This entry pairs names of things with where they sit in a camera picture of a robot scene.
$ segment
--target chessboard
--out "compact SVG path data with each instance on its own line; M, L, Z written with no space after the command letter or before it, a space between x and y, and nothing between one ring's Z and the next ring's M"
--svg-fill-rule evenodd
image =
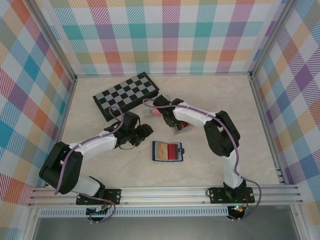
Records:
M123 113L142 104L143 99L151 99L158 95L159 88L145 73L141 73L126 81L121 82L97 95L93 99L108 122L113 119L109 113L109 107L115 106ZM120 115L118 110L112 113L117 117Z

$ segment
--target floor below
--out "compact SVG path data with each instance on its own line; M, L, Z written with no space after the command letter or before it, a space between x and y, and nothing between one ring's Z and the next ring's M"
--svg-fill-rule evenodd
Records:
M110 126L114 121L106 122L92 97L130 77L79 78L62 141L68 144L83 141ZM152 75L150 78L170 100L180 98L209 112L226 111L241 135L242 175L263 185L279 184L247 76ZM81 174L93 176L109 187L222 185L223 159L210 150L202 128L194 127L174 135L162 117L145 116L144 108L139 105L131 112L140 116L142 124L149 124L154 133L134 149L117 148L97 155L82 164ZM181 142L184 160L152 161L152 141Z

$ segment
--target purple cable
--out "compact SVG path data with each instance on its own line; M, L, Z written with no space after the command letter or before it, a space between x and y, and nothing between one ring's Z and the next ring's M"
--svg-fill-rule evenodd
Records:
M99 138L105 138L111 134L114 134L116 131L118 131L119 128L121 128L122 124L124 123L124 113L121 111L121 109L119 107L116 107L116 106L111 106L109 107L109 113L111 114L111 116L114 117L114 115L112 114L111 112L111 108L113 109L116 109L120 112L120 115L121 115L121 121L120 121L120 124L118 124L118 126L116 127L116 129L114 129L112 132L109 132L109 133L106 133L104 135L101 135L101 136L93 136L87 140L84 140L83 142L79 143L78 145L76 145L74 148L72 148L68 154L66 155L65 159L64 159L64 162L63 162L63 165L62 165L62 169L61 169L61 173L60 173L60 177L59 177L59 181L58 181L58 185L56 186L56 189L55 189L55 192L54 192L54 195L57 195L59 193L59 190L60 190L60 187L61 187L61 184L62 184L62 180L64 178L64 172L65 172L65 169L66 169L66 165L67 165L67 162L68 162L68 159L70 157L70 155L76 150L79 148L79 145L83 145L83 144L86 144L92 140L95 140L95 139L99 139Z
M242 178L243 180L255 184L255 185L258 187L258 189L259 189L259 199L258 199L256 205L254 206L254 209L253 209L247 216L244 216L242 219L246 219L246 218L248 218L249 216L251 216L251 215L257 210L257 208L258 208L258 206L259 206L259 204L260 204L260 202L261 202L262 190L261 190L260 185L259 185L257 182L255 182L255 181L253 181L253 180L250 180L250 179L247 179L247 178L245 178L244 176L241 176L240 173L237 171L237 167L238 167L238 165L239 165L239 151L238 151L237 144L236 144L234 138L232 137L229 129L227 128L227 126L224 125L224 124L222 123L222 121L220 121L217 117L215 117L215 116L213 116L213 115L210 115L210 114L207 114L205 111L196 109L196 108L194 108L194 107L192 107L192 106L183 106L183 105L153 106L153 105L148 105L148 104L146 104L146 101L154 101L154 100L153 100L153 99L146 98L146 99L144 99L144 100L142 101L142 103L143 103L145 106L147 106L147 107L149 107L149 108L154 108L154 109L165 109L165 108L170 108L170 107L183 108L183 109L188 108L188 109L190 109L190 110L192 110L192 111L195 111L195 112L197 112L197 113L203 114L203 115L205 115L205 116L208 115L210 118L212 118L212 119L214 119L215 121L217 121L217 122L223 127L223 129L225 130L225 132L226 132L227 135L229 136L229 138L230 138L230 140L231 140L231 142L232 142L233 148L234 148L234 150L235 150L235 155L236 155L236 161L235 161L235 165L234 165L234 172L235 172L235 174L237 174L237 175L238 175L240 178Z
M111 213L111 215L110 216L106 216L105 218L103 218L100 221L95 221L96 224L100 224L100 223L103 223L103 222L109 220L116 213L116 205L112 201L109 201L109 200L106 200L106 199L103 199L103 198L94 197L94 196L89 196L87 194L82 194L82 193L81 193L81 195L86 197L86 198L89 198L89 199L94 199L94 200L99 200L99 201L106 202L106 203L111 204L113 206L113 212ZM92 214L93 213L89 214L89 220L91 222L93 222L93 220L91 219L91 215Z

